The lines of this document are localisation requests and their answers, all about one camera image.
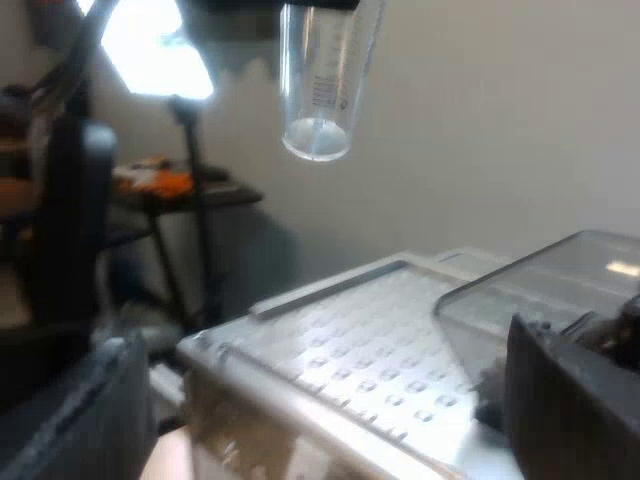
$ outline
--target metal edge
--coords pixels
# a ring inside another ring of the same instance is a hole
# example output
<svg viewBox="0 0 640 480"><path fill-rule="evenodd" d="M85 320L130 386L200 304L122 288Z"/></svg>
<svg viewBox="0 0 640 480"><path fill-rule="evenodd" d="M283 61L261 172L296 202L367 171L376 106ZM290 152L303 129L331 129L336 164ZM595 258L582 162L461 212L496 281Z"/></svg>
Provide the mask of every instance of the metal edge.
<svg viewBox="0 0 640 480"><path fill-rule="evenodd" d="M408 265L409 263L402 259L394 259L375 266L366 265L364 267L358 267L354 270L325 278L297 290L259 302L251 307L249 312L262 320L268 320L276 315L281 315L298 308L305 303L321 300L340 291L379 278L387 273L405 268Z"/></svg>
<svg viewBox="0 0 640 480"><path fill-rule="evenodd" d="M566 238L563 238L562 240L559 240L555 243L552 243L551 245L547 245L544 248L541 248L540 250L536 250L533 253L530 253L529 255L525 255L524 257L515 260L507 265L505 265L504 267L498 268L497 270L494 270L493 272L490 272L486 275L483 275L475 280L471 280L469 281L469 283L462 285L458 288L456 288L455 290L452 290L448 293L445 293L444 295L442 295L437 301L436 304L433 307L433 315L434 316L438 316L440 315L440 311L442 310L442 308L446 305L448 305L449 303L451 303L458 295L461 295L463 293L467 293L470 290L474 290L478 287L478 285L486 282L487 280L490 280L492 278L495 278L497 276L502 275L504 272L508 271L509 269L516 267L518 265L521 265L523 263L528 262L529 260L531 260L532 258L538 256L538 255L542 255L543 253L548 252L549 250L552 250L556 247L559 247L560 245L567 243L573 239L575 239L576 237L585 234L586 231L581 231L581 232L577 232L574 233L573 235L569 235Z"/></svg>
<svg viewBox="0 0 640 480"><path fill-rule="evenodd" d="M219 349L214 363L211 348ZM253 359L229 353L223 345L198 349L195 345L189 348L181 344L178 348L178 355L189 366L206 376L213 374L216 381L241 398L309 436L326 452L370 478L463 478L447 465L390 443Z"/></svg>
<svg viewBox="0 0 640 480"><path fill-rule="evenodd" d="M249 309L249 313L260 320L268 320L276 315L281 315L282 313L300 307L304 303L318 301L339 291L366 283L406 266L430 269L438 273L470 281L476 278L477 275L449 268L441 263L452 256L465 254L496 260L496 257L491 257L486 253L481 253L472 248L451 250L435 257L424 257L413 252L403 251L258 302Z"/></svg>

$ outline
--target white wall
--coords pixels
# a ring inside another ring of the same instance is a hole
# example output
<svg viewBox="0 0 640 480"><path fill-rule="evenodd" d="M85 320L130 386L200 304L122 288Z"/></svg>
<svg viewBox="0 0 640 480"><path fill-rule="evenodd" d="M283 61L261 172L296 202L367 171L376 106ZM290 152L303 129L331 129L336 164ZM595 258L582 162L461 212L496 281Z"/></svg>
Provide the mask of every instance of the white wall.
<svg viewBox="0 0 640 480"><path fill-rule="evenodd" d="M587 227L640 235L638 18L633 0L390 0L348 157L285 152L261 61L223 75L201 124L207 157L265 192L295 250L284 283L406 248L520 255ZM180 154L164 108L99 65L97 113L121 158ZM269 284L268 268L242 268Z"/></svg>
<svg viewBox="0 0 640 480"><path fill-rule="evenodd" d="M0 88L31 85L52 65L51 53L34 45L24 3L0 2Z"/></svg>

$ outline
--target black plastic part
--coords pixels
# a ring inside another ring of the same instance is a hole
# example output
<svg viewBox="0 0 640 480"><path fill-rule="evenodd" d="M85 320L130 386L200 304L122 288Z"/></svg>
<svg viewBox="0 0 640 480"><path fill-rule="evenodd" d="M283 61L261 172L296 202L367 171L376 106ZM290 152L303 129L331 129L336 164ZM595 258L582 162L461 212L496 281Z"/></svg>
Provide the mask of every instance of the black plastic part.
<svg viewBox="0 0 640 480"><path fill-rule="evenodd" d="M637 479L640 376L518 316L507 348L505 430L524 476Z"/></svg>

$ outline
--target glowing light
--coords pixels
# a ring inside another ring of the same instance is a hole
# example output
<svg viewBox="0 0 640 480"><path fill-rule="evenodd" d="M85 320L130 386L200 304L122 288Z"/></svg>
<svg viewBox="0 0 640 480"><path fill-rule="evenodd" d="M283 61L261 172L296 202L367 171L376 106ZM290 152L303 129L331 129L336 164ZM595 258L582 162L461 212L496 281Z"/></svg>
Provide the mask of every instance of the glowing light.
<svg viewBox="0 0 640 480"><path fill-rule="evenodd" d="M640 266L629 265L624 262L611 262L607 265L607 270L614 273L621 273L630 277L640 277Z"/></svg>
<svg viewBox="0 0 640 480"><path fill-rule="evenodd" d="M76 0L82 12L94 0ZM131 93L204 99L213 85L198 51L180 32L174 0L120 0L102 46Z"/></svg>

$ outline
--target gray floor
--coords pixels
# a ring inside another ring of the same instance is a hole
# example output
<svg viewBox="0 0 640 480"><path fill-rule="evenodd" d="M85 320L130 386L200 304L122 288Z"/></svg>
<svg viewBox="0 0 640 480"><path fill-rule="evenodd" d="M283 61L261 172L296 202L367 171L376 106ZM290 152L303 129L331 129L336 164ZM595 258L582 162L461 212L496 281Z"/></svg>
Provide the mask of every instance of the gray floor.
<svg viewBox="0 0 640 480"><path fill-rule="evenodd" d="M13 271L7 265L0 265L0 328L24 325L26 319Z"/></svg>

